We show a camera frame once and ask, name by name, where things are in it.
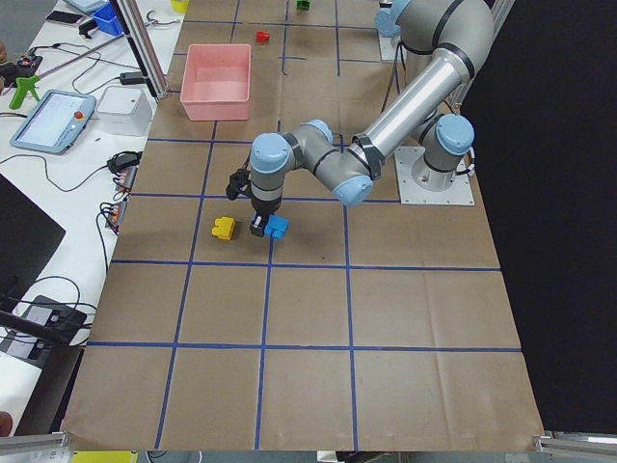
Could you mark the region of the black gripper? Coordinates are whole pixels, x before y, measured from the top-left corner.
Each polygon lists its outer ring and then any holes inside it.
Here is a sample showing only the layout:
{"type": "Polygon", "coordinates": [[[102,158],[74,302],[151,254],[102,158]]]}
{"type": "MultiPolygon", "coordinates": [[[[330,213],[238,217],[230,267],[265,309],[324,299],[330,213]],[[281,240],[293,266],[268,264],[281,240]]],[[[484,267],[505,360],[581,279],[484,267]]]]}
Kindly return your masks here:
{"type": "Polygon", "coordinates": [[[251,205],[255,211],[250,224],[250,233],[252,235],[257,237],[263,237],[265,235],[265,227],[268,218],[280,208],[281,203],[281,198],[276,198],[271,201],[261,200],[257,197],[251,199],[251,205]]]}

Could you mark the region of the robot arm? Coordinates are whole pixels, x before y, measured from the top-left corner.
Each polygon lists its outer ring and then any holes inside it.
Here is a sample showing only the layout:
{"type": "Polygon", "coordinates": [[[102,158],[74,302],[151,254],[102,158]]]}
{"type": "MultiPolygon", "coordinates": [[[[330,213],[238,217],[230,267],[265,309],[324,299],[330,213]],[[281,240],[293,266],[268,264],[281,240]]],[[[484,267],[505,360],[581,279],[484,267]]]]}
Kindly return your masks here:
{"type": "Polygon", "coordinates": [[[383,36],[397,37],[404,49],[429,57],[428,65],[366,130],[353,136],[346,150],[335,147],[331,129],[321,120],[283,134],[258,135],[244,191],[255,211],[252,234],[284,237],[286,223],[275,213],[291,171],[311,172],[340,202],[355,206],[368,197],[387,159],[410,137],[424,148],[413,167],[414,180],[429,191],[443,191],[470,152],[475,133],[469,120],[441,114],[438,107],[486,62],[495,36],[491,9],[476,0],[394,1],[379,9],[374,22],[383,36]]]}

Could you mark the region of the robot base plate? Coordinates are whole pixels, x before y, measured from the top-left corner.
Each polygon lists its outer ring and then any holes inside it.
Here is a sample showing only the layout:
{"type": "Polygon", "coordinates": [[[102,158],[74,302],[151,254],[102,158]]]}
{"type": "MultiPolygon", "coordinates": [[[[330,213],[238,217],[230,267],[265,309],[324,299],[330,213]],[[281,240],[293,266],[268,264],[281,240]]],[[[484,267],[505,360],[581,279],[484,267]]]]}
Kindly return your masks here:
{"type": "Polygon", "coordinates": [[[468,174],[441,173],[425,162],[422,147],[400,147],[394,166],[402,205],[474,206],[468,174]]]}

